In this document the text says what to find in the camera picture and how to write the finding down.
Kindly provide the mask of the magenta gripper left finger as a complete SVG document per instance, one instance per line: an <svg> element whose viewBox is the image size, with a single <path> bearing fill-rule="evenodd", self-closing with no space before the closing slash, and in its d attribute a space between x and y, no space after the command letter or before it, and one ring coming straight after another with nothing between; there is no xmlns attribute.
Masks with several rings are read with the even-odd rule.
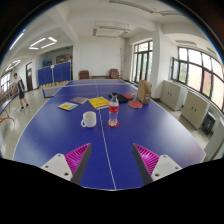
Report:
<svg viewBox="0 0 224 224"><path fill-rule="evenodd" d="M91 153L91 144L87 143L67 154L56 154L42 166L42 169L79 185Z"/></svg>

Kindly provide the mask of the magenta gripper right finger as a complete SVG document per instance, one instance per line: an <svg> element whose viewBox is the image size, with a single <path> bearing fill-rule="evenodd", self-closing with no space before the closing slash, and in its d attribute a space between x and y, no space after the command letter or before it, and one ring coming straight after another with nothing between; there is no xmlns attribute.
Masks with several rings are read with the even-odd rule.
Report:
<svg viewBox="0 0 224 224"><path fill-rule="evenodd" d="M144 185L181 170L168 155L158 155L136 143L133 144L133 155Z"/></svg>

